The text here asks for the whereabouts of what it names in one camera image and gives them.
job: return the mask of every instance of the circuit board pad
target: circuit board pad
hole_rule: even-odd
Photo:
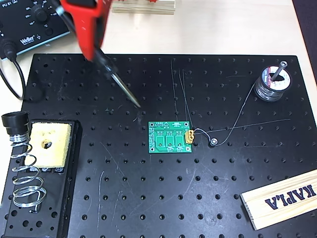
[[[149,153],[191,153],[192,145],[185,142],[189,130],[188,121],[150,121]]]

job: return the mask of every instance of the wooden plank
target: wooden plank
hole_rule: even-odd
[[[317,209],[317,170],[241,194],[255,230]]]
[[[146,13],[173,15],[176,8],[175,0],[115,0],[112,2],[112,12],[115,13]]]

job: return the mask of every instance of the weller logo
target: weller logo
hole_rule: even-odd
[[[311,185],[307,185],[305,187],[301,187],[297,190],[293,190],[286,193],[287,195],[281,194],[273,197],[272,199],[267,199],[265,202],[273,209],[278,209],[277,201],[281,201],[283,203],[283,206],[286,207],[288,205],[291,205],[293,203],[297,202],[297,199],[299,200],[305,200],[307,198],[316,196],[316,193],[313,190],[313,187]]]
[[[29,43],[34,42],[34,37],[35,37],[35,35],[25,37],[25,38],[21,39],[20,42],[22,43],[22,45],[25,46],[25,45],[27,45],[27,44],[29,44]]]

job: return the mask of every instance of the red soldering iron handle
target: red soldering iron handle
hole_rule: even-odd
[[[108,20],[112,0],[97,0],[95,7],[74,5],[60,0],[64,10],[73,17],[76,36],[81,51],[89,61],[94,59],[95,47],[100,48]]]

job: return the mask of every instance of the red handle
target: red handle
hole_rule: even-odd
[[[103,20],[103,34],[105,34],[112,0],[98,0],[94,8],[72,5],[66,0],[60,2],[64,10],[73,17],[78,43],[83,55],[87,60],[92,61],[95,51],[97,18]],[[101,47],[102,43],[103,38],[99,41],[98,47]]]

